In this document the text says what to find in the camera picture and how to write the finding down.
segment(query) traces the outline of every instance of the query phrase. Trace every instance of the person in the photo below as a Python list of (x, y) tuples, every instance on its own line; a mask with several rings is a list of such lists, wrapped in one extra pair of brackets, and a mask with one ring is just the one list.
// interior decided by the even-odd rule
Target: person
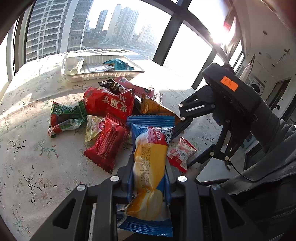
[[(279, 120), (262, 99), (255, 116), (251, 133), (266, 156), (221, 186), (267, 238), (273, 239), (296, 221), (296, 128)], [(215, 112), (213, 119), (219, 119)]]

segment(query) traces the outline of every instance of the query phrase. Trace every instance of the floral tablecloth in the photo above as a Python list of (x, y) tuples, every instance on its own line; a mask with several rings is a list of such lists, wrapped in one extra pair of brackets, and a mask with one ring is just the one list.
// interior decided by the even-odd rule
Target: floral tablecloth
[[(97, 185), (111, 176), (83, 155), (90, 146), (84, 143), (85, 124), (53, 139), (47, 134), (53, 100), (74, 104), (88, 87), (99, 86), (98, 80), (71, 83), (63, 78), (64, 57), (93, 54), (125, 55), (133, 60), (145, 73), (131, 81), (160, 90), (163, 104), (177, 114), (178, 104), (194, 93), (165, 68), (126, 50), (68, 52), (22, 66), (0, 104), (0, 214), (17, 240), (29, 240), (78, 184)], [(210, 115), (200, 117), (183, 136), (203, 151), (219, 135), (220, 128), (213, 122)], [(126, 148), (118, 154), (113, 174), (127, 164), (130, 154)], [(201, 168), (196, 164), (192, 170)], [(119, 239), (126, 235), (119, 232)]]

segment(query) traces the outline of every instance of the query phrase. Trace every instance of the sky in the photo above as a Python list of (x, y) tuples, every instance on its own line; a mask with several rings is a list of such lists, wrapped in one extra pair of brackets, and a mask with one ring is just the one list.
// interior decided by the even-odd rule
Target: sky
[(90, 19), (89, 27), (95, 28), (100, 12), (102, 10), (108, 10), (103, 30), (108, 29), (112, 13), (117, 4), (121, 4), (122, 8), (129, 7), (132, 10), (139, 11), (139, 17), (135, 26), (136, 34), (139, 34), (143, 25), (149, 23), (152, 26), (155, 36), (158, 39), (162, 37), (164, 30), (171, 18), (171, 15), (148, 3), (139, 0), (94, 0), (88, 15), (88, 19)]

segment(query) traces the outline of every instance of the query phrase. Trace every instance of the ceiling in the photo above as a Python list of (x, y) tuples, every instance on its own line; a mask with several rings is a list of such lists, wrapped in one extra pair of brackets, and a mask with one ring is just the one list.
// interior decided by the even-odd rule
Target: ceiling
[(277, 81), (295, 74), (296, 39), (294, 30), (288, 29), (291, 25), (285, 24), (261, 0), (236, 0), (234, 5), (242, 29), (245, 53), (256, 54), (255, 59)]

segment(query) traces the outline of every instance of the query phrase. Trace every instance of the red snack package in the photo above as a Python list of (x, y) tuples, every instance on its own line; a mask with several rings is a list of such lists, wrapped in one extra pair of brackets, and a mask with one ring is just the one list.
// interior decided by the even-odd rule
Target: red snack package
[(90, 87), (83, 96), (88, 115), (106, 116), (111, 114), (126, 121), (133, 111), (135, 89), (128, 89), (118, 95), (104, 87)]
[(187, 159), (196, 152), (196, 148), (189, 141), (180, 137), (177, 146), (169, 148), (167, 156), (172, 166), (182, 172), (187, 172)]
[(128, 134), (129, 130), (125, 124), (107, 115), (105, 126), (96, 143), (87, 149), (84, 155), (111, 174), (115, 166), (115, 157), (125, 143)]

